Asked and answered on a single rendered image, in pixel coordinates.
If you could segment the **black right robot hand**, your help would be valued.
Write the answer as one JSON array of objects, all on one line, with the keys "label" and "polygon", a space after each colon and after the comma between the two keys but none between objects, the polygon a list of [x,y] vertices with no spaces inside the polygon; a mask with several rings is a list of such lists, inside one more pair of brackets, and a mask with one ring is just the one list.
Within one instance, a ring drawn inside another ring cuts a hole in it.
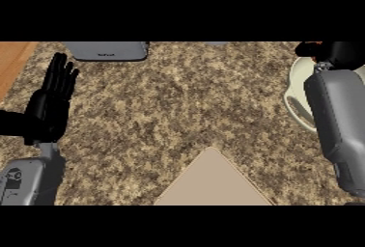
[{"label": "black right robot hand", "polygon": [[314,63],[328,62],[331,69],[356,70],[365,65],[365,41],[323,41],[322,44],[303,41],[295,54]]}]

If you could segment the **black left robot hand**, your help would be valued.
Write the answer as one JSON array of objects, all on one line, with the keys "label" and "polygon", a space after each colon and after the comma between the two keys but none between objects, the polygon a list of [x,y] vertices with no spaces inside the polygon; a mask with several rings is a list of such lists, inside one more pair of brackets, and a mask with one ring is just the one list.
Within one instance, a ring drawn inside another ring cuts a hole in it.
[{"label": "black left robot hand", "polygon": [[19,136],[23,144],[56,143],[68,122],[69,101],[80,70],[56,53],[41,88],[34,91],[22,113],[0,110],[0,136]]}]

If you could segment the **cream round pot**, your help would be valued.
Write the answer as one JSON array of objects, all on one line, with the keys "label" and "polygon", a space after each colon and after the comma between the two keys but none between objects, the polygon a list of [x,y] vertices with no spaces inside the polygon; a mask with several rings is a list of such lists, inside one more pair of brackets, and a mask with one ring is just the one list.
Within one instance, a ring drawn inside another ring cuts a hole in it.
[{"label": "cream round pot", "polygon": [[304,81],[312,76],[314,62],[309,57],[300,57],[288,72],[288,88],[283,93],[283,103],[291,117],[300,126],[316,132],[310,107],[304,95]]}]

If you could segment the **beige flat tray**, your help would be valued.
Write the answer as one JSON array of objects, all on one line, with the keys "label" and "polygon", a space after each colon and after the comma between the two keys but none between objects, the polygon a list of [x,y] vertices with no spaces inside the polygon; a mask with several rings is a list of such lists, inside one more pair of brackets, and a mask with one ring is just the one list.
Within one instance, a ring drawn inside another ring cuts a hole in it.
[{"label": "beige flat tray", "polygon": [[270,206],[255,185],[221,152],[210,147],[195,157],[159,195],[156,206]]}]

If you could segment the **brown wooden panel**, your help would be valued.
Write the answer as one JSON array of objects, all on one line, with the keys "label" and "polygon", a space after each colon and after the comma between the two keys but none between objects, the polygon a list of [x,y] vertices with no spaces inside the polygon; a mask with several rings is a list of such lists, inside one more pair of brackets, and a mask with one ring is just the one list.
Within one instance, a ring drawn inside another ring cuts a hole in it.
[{"label": "brown wooden panel", "polygon": [[37,41],[0,41],[0,100],[14,83]]}]

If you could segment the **grey flat appliance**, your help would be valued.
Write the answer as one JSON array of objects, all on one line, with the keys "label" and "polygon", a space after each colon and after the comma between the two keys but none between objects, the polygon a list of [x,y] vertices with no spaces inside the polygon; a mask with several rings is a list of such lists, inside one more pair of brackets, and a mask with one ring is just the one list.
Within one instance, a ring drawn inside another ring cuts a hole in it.
[{"label": "grey flat appliance", "polygon": [[65,41],[78,61],[142,61],[147,56],[146,41]]}]

